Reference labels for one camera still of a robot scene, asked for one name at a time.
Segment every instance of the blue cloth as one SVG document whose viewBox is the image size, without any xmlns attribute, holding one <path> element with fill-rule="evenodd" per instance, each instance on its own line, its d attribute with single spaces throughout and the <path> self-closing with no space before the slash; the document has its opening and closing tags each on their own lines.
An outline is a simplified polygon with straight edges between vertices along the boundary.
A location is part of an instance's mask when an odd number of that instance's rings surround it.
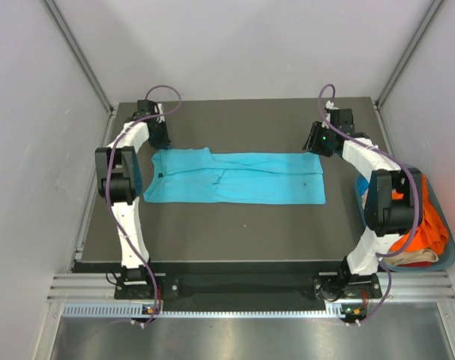
<svg viewBox="0 0 455 360">
<path fill-rule="evenodd" d="M 160 150 L 148 203 L 325 204 L 318 155 Z"/>
</svg>

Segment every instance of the metal floor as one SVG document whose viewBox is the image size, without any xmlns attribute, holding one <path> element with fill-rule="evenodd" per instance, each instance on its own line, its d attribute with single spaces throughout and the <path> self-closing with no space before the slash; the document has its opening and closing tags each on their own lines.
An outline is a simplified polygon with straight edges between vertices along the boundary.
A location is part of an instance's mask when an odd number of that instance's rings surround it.
<svg viewBox="0 0 455 360">
<path fill-rule="evenodd" d="M 339 98 L 336 105 L 352 108 L 356 130 L 385 149 L 370 98 Z M 173 103 L 165 103 L 166 110 L 169 106 Z M 113 134 L 135 110 L 135 103 L 119 105 Z M 274 99 L 185 101 L 166 120 L 175 148 L 230 153 L 301 152 L 319 119 L 316 99 Z M 153 154 L 148 144 L 139 150 L 144 188 L 152 179 Z M 342 259 L 364 231 L 353 191 L 357 173 L 337 156 L 321 161 L 325 205 L 147 204 L 141 199 L 139 216 L 152 260 Z M 86 232 L 83 262 L 120 261 L 117 231 L 97 194 Z"/>
<path fill-rule="evenodd" d="M 436 304 L 387 304 L 360 328 L 338 319 L 159 319 L 145 330 L 112 319 L 64 318 L 52 360 L 454 359 Z"/>
</svg>

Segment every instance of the blue plastic bin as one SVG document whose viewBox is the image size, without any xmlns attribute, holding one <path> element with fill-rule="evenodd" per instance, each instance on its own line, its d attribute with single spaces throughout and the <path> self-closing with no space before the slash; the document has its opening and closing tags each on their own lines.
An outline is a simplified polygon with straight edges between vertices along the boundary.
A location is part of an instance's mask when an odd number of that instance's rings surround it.
<svg viewBox="0 0 455 360">
<path fill-rule="evenodd" d="M 435 272 L 435 271 L 441 271 L 445 270 L 449 266 L 451 266 L 454 261 L 455 261 L 455 241 L 452 238 L 452 232 L 448 227 L 447 221 L 445 220 L 444 213 L 442 212 L 442 209 L 439 205 L 439 201 L 437 200 L 437 196 L 434 193 L 432 187 L 430 186 L 430 183 L 427 181 L 427 187 L 429 188 L 429 201 L 432 203 L 434 208 L 436 208 L 437 212 L 439 213 L 440 217 L 442 218 L 442 221 L 444 221 L 444 225 L 448 228 L 449 230 L 449 241 L 445 245 L 445 250 L 442 255 L 439 256 L 439 261 L 436 263 L 433 263 L 431 266 L 428 266 L 426 268 L 411 268 L 411 267 L 405 267 L 405 266 L 392 266 L 389 265 L 388 263 L 384 262 L 384 264 L 393 272 Z M 369 188 L 369 183 L 367 180 L 362 176 L 358 176 L 355 181 L 354 181 L 354 190 L 355 190 L 355 196 L 357 197 L 357 203 L 359 205 L 359 210 L 361 212 L 361 217 L 362 221 L 365 224 L 365 218 L 364 218 L 364 209 L 362 208 L 362 199 L 361 199 L 361 194 L 364 194 L 365 191 Z"/>
</svg>

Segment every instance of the black base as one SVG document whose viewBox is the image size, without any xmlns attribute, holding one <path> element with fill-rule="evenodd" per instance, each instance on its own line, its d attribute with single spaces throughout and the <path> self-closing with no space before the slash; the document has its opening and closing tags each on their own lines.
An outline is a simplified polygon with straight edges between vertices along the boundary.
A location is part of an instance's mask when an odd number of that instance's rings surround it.
<svg viewBox="0 0 455 360">
<path fill-rule="evenodd" d="M 350 283 L 345 286 L 338 284 L 337 275 L 319 275 L 313 278 L 316 298 L 335 302 L 339 299 L 362 299 L 362 292 L 367 292 L 369 299 L 380 299 L 382 291 L 380 289 L 379 278 L 372 275 L 370 282 Z"/>
</svg>

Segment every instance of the white wall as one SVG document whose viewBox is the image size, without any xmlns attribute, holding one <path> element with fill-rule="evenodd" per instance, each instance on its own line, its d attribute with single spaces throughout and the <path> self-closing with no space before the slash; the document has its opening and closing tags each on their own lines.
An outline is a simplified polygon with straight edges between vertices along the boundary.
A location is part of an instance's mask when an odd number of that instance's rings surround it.
<svg viewBox="0 0 455 360">
<path fill-rule="evenodd" d="M 442 8 L 384 113 L 397 154 L 427 174 L 455 238 L 455 0 Z M 449 274 L 455 289 L 455 263 Z"/>
<path fill-rule="evenodd" d="M 159 83 L 188 100 L 312 98 L 327 82 L 377 98 L 430 0 L 57 3 L 116 102 Z"/>
<path fill-rule="evenodd" d="M 0 359 L 34 348 L 106 119 L 40 1 L 0 1 Z"/>
</svg>

